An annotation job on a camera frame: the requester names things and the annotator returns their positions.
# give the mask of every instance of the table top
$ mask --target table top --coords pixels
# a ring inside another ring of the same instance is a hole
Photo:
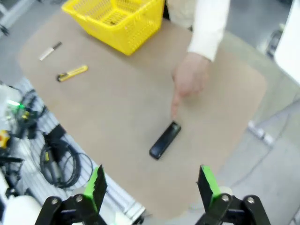
[[[191,32],[164,21],[127,57],[86,34],[72,17],[55,15],[23,47],[26,76],[67,132],[122,188],[160,218],[179,215],[200,198],[199,166],[217,172],[239,142],[266,91],[263,76],[221,46],[210,81],[185,99],[182,130],[159,161],[149,149],[170,124],[171,71],[184,57]],[[63,44],[44,61],[38,57]],[[65,82],[56,75],[83,64]]]
[[[300,0],[293,0],[284,32],[274,54],[276,63],[300,84]]]

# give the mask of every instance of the yellow utility knife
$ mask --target yellow utility knife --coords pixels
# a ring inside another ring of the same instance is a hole
[[[65,80],[67,80],[67,79],[69,79],[69,78],[71,78],[71,77],[73,77],[73,76],[75,76],[77,74],[81,74],[81,73],[83,73],[83,72],[85,72],[87,70],[88,70],[88,66],[84,65],[84,66],[79,67],[77,69],[74,69],[72,71],[69,71],[69,72],[66,72],[66,73],[63,73],[63,74],[58,74],[57,75],[57,81],[58,82],[63,82]]]

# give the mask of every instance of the human hand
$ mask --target human hand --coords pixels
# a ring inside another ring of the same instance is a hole
[[[197,53],[189,52],[173,71],[175,90],[171,105],[172,119],[177,116],[178,107],[184,97],[203,90],[208,80],[211,61]]]

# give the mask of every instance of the black bracket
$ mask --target black bracket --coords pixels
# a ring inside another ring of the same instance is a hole
[[[5,36],[9,35],[9,31],[5,26],[0,25],[0,31],[2,31]]]

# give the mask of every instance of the white sleeve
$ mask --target white sleeve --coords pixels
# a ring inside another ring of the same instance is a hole
[[[227,23],[230,0],[196,0],[193,36],[188,52],[215,59]]]

